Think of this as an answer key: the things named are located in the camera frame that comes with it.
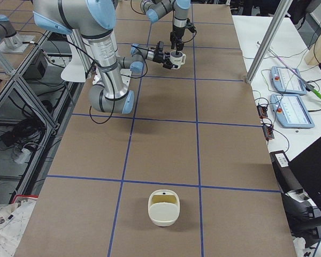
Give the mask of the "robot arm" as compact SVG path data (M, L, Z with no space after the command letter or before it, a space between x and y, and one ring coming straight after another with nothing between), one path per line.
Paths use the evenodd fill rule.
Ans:
M101 76L89 91L90 104L97 111L132 111L134 93L123 82L121 69L141 72L145 59L162 63L168 69L178 67L171 62L170 53L163 51L152 54L133 47L131 58L116 56L112 41L116 25L113 1L33 1L33 15L43 29L67 35L77 29L88 41Z
M194 24L188 18L190 1L141 1L140 9L146 14L151 23L161 20L164 16L173 13L172 31L170 32L171 49L175 49L175 56L180 57L185 41L182 40L185 30L196 33Z

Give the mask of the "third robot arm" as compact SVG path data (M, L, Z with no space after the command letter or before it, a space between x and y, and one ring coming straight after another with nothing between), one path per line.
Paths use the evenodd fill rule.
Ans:
M0 14L0 51L6 54L22 54L30 43L35 43L34 35L21 35L13 27L9 18Z

